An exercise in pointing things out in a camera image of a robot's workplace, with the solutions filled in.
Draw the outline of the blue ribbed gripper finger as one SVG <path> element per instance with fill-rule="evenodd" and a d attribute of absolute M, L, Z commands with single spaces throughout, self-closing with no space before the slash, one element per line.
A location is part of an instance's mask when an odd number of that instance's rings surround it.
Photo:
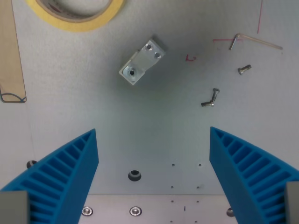
<path fill-rule="evenodd" d="M 99 163 L 92 129 L 53 151 L 1 191 L 26 191 L 31 224 L 77 224 Z"/>
<path fill-rule="evenodd" d="M 210 128 L 210 163 L 239 224 L 285 224 L 285 187 L 294 167 L 245 140 Z"/>

